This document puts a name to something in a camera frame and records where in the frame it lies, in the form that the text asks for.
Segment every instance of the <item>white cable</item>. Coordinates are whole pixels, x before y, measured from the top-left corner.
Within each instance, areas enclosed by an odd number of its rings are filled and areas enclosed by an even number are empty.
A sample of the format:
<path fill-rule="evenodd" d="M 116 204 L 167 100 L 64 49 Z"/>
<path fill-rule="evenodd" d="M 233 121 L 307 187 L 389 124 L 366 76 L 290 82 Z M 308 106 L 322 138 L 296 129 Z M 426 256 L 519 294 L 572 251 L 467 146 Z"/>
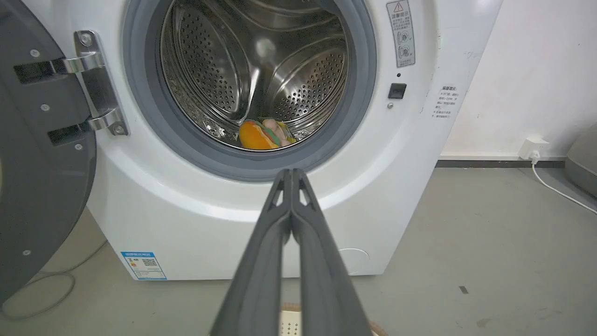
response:
<path fill-rule="evenodd" d="M 13 315 L 11 313 L 7 313 L 4 310 L 4 302 L 3 304 L 0 305 L 0 313 L 2 315 L 4 315 L 4 317 L 6 317 L 6 319 L 8 320 L 13 320 L 13 321 L 19 321 L 19 320 L 25 320 L 28 319 L 30 317 L 34 317 L 40 314 L 45 313 L 46 311 L 54 308 L 55 306 L 61 304 L 64 300 L 66 300 L 66 298 L 70 295 L 70 293 L 73 291 L 73 289 L 75 288 L 75 277 L 70 273 L 71 271 L 75 270 L 77 267 L 81 266 L 82 264 L 85 264 L 89 259 L 91 259 L 94 255 L 96 255 L 97 252 L 99 252 L 99 250 L 101 250 L 101 248 L 103 248 L 107 243 L 107 240 L 104 241 L 101 246 L 99 248 L 97 248 L 95 251 L 93 251 L 92 254 L 90 254 L 87 258 L 83 259 L 83 261 L 79 262 L 77 265 L 74 265 L 66 270 L 63 271 L 56 271 L 56 272 L 46 272 L 46 271 L 39 271 L 38 274 L 41 275 L 41 277 L 27 283 L 26 285 L 24 285 L 23 287 L 21 287 L 21 289 L 19 289 L 18 291 L 22 291 L 24 288 L 40 281 L 40 280 L 44 280 L 47 279 L 49 277 L 53 277 L 53 276 L 64 276 L 64 277 L 68 277 L 70 279 L 70 286 L 69 289 L 66 291 L 66 293 L 64 293 L 64 295 L 62 295 L 62 297 L 60 299 L 58 299 L 56 302 L 52 303 L 51 305 L 49 305 L 48 307 L 45 307 L 43 309 L 40 309 L 38 311 L 34 311 L 32 313 L 28 313 L 28 314 L 24 314 L 24 315 Z"/>
<path fill-rule="evenodd" d="M 554 187 L 549 186 L 547 183 L 543 182 L 543 180 L 539 177 L 539 175 L 537 174 L 537 171 L 535 170 L 535 165 L 537 164 L 537 162 L 539 161 L 539 152 L 537 151 L 533 151 L 533 154 L 531 155 L 531 158 L 533 159 L 531 162 L 531 168 L 533 168 L 533 173 L 535 173 L 535 177 L 539 180 L 539 182 L 541 182 L 541 184 L 543 184 L 545 187 L 548 187 L 548 189 L 551 189 L 553 191 L 555 191 L 556 193 L 558 193 L 560 196 L 564 196 L 565 198 L 573 201 L 574 203 L 580 205 L 581 207 L 587 209 L 588 211 L 591 211 L 592 213 L 594 213 L 595 215 L 597 215 L 597 211 L 594 209 L 589 208 L 588 206 L 584 205 L 583 203 L 580 203 L 579 201 L 575 200 L 574 198 L 561 193 L 559 190 L 557 190 Z"/>

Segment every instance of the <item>wall socket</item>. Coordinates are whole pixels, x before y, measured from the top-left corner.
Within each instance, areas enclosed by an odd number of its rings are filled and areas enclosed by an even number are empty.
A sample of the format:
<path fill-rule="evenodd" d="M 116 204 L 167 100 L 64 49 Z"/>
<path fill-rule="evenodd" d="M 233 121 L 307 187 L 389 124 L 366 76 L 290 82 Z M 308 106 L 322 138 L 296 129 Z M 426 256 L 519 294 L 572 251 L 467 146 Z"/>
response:
<path fill-rule="evenodd" d="M 518 156 L 521 159 L 529 160 L 533 151 L 539 152 L 543 155 L 543 150 L 549 145 L 549 143 L 539 137 L 528 137 L 524 140 L 521 149 L 518 151 Z"/>

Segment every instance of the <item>instruction label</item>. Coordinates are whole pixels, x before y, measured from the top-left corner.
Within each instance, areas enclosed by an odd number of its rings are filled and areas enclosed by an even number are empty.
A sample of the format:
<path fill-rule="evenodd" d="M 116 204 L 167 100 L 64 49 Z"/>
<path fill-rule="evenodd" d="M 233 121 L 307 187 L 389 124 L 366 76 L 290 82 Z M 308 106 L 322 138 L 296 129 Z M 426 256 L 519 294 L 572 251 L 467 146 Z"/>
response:
<path fill-rule="evenodd" d="M 435 119 L 450 119 L 456 117 L 458 106 L 460 106 L 458 103 L 460 103 L 460 93 L 458 93 L 458 88 L 450 85 L 442 86 L 431 117 Z"/>
<path fill-rule="evenodd" d="M 139 280 L 167 280 L 152 252 L 120 252 Z"/>
<path fill-rule="evenodd" d="M 394 33 L 396 64 L 399 68 L 414 64 L 414 35 L 408 0 L 392 1 L 386 4 Z"/>

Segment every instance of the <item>floor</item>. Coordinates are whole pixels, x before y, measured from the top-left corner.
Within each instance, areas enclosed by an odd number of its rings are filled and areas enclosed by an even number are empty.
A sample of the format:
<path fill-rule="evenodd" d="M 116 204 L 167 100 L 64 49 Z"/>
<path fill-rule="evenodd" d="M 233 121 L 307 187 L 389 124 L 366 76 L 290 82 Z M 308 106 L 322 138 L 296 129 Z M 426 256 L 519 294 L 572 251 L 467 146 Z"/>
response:
<path fill-rule="evenodd" d="M 597 208 L 561 170 L 539 173 Z M 102 240 L 86 213 L 46 269 L 76 264 Z M 353 281 L 389 335 L 589 335 L 597 330 L 595 255 L 597 216 L 530 169 L 441 168 L 385 274 Z M 20 322 L 0 317 L 0 335 L 207 335 L 228 284 L 136 282 L 109 247 L 73 273 L 64 303 Z M 67 286 L 60 277 L 39 282 L 5 308 L 31 311 Z M 298 281 L 285 280 L 282 296 L 298 302 Z"/>

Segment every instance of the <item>baseboard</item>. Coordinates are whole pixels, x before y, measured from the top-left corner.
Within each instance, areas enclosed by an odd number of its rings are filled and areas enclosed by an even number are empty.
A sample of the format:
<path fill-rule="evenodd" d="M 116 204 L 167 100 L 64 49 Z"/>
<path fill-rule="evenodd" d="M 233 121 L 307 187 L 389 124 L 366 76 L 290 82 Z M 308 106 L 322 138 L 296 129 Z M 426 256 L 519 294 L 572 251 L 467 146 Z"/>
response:
<path fill-rule="evenodd" d="M 537 168 L 564 168 L 564 161 L 539 161 Z M 530 168 L 529 160 L 438 160 L 436 168 Z"/>
<path fill-rule="evenodd" d="M 442 153 L 440 160 L 446 161 L 524 161 L 518 155 L 471 155 L 470 153 Z M 566 155 L 552 155 L 542 157 L 541 161 L 565 161 Z"/>

